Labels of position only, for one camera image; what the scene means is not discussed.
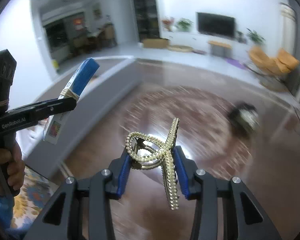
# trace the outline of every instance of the metal screw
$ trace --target metal screw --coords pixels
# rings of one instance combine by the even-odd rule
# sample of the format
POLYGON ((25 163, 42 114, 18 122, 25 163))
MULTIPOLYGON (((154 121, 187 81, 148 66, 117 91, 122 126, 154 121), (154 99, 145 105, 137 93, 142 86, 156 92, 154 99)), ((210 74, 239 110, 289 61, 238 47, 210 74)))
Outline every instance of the metal screw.
POLYGON ((110 173, 111 173, 111 171, 109 171, 108 169, 104 169, 104 170, 101 171, 101 174, 103 176, 108 176, 110 173))
POLYGON ((206 171, 205 171, 204 169, 197 169, 197 170, 196 170, 196 173, 197 173, 198 175, 204 175, 204 174, 206 174, 206 171))
POLYGON ((241 182, 241 179, 239 177, 233 177, 232 181, 236 184, 239 184, 241 182))
POLYGON ((66 178, 66 184, 72 184, 74 182, 74 177, 66 178))

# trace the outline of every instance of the potted plant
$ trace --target potted plant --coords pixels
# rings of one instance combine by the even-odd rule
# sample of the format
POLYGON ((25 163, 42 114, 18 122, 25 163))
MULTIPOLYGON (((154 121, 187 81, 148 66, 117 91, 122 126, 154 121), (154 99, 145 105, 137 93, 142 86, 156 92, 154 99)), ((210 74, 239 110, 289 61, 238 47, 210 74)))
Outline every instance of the potted plant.
POLYGON ((192 24, 193 24, 193 22, 190 21, 189 19, 181 18, 177 22, 177 28, 178 28, 179 31, 189 32, 190 31, 190 27, 191 27, 192 24))
POLYGON ((248 29, 247 28, 247 30, 248 30, 248 37, 250 38, 250 40, 252 40, 253 41, 253 43, 255 44, 255 45, 262 45, 266 40, 261 36, 261 35, 259 35, 255 30, 250 30, 250 29, 248 29))

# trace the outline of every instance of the sticker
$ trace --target sticker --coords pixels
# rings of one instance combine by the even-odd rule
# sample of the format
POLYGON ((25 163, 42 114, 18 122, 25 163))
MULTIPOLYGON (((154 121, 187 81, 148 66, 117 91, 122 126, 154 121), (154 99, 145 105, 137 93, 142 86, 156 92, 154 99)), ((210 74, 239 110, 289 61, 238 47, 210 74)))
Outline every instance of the sticker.
POLYGON ((57 137, 60 127, 61 127, 61 124, 54 121, 50 128, 49 135, 52 137, 57 137))

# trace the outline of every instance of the television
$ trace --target television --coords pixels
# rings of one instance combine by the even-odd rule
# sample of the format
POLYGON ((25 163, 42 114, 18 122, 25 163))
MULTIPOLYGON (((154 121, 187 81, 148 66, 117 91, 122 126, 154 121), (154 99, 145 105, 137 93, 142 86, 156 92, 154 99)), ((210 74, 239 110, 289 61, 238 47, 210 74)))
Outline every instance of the television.
POLYGON ((233 17, 210 13, 197 13, 197 15, 199 33, 235 37, 235 19, 233 17))

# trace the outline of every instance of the chair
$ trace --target chair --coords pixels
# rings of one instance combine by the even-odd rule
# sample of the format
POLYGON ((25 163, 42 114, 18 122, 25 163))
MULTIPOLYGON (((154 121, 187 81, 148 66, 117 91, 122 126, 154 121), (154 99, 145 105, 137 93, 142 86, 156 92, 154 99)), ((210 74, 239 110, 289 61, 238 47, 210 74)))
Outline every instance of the chair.
POLYGON ((295 57, 279 49, 277 57, 268 57, 261 47, 253 46, 249 51, 251 61, 264 73, 270 76, 279 76, 290 73, 300 63, 295 57))

